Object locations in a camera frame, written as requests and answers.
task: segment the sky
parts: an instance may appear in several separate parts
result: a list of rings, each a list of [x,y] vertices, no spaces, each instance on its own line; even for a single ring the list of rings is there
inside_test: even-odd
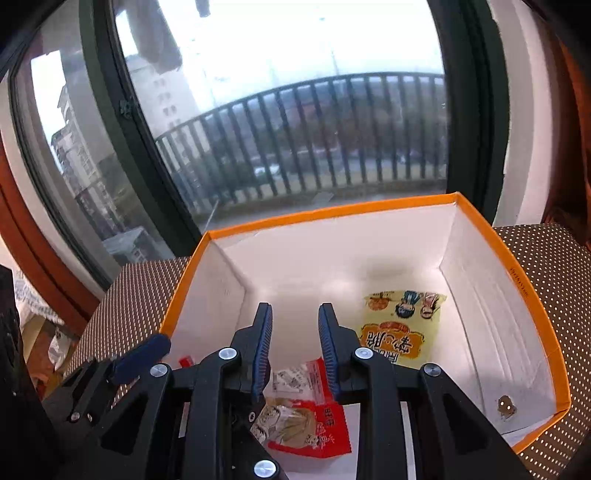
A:
[[[201,111],[278,85],[356,72],[442,73],[426,0],[159,0]],[[126,13],[116,18],[125,56],[137,53]],[[31,61],[48,142],[64,127],[59,51]]]

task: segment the cardboard box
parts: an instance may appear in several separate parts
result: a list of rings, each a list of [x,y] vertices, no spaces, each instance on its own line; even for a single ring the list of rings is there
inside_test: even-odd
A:
[[[365,296],[405,289],[447,295],[430,361],[514,451],[568,412],[564,359],[540,299],[500,237],[458,193],[339,206],[206,233],[161,327],[172,340],[167,361],[177,368],[183,356],[199,362],[228,346],[265,301],[274,314],[272,368],[299,365],[321,355],[321,303],[333,304],[341,325],[356,327]],[[516,407],[509,418],[499,412],[504,395]],[[346,414],[356,449],[355,413]],[[354,478],[356,451],[351,455]],[[330,473],[340,472],[337,464]],[[342,465],[350,469],[349,460]]]

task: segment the cartoon character print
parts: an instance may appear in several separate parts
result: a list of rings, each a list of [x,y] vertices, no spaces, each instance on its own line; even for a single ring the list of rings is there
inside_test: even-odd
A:
[[[423,306],[421,307],[421,317],[426,320],[430,320],[437,310],[437,301],[439,299],[439,295],[436,293],[429,293],[427,292],[423,298]]]
[[[372,296],[369,299],[368,307],[370,310],[377,312],[379,310],[384,310],[384,309],[388,308],[389,303],[390,303],[390,299],[388,297],[384,297],[384,292],[381,292],[379,294],[379,297]]]
[[[420,332],[412,332],[400,322],[367,323],[361,328],[359,341],[362,346],[381,353],[393,364],[400,355],[414,359],[421,353],[425,337]]]
[[[421,299],[421,294],[413,290],[407,290],[400,299],[400,303],[396,305],[396,315],[400,318],[407,319],[413,316],[414,306]]]

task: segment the glass pane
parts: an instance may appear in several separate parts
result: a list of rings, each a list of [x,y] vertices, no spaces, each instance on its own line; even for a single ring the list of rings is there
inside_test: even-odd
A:
[[[445,191],[427,0],[206,3],[112,3],[144,116],[202,229]]]
[[[78,0],[43,24],[17,73],[34,170],[65,227],[107,281],[129,262],[172,258],[131,187],[99,115],[82,54]]]

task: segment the yellow snack bag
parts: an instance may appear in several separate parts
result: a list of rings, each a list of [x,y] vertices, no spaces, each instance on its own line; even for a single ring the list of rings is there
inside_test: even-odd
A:
[[[430,361],[446,298],[414,290],[382,291],[365,297],[363,326],[357,331],[361,345],[393,364],[421,368]]]

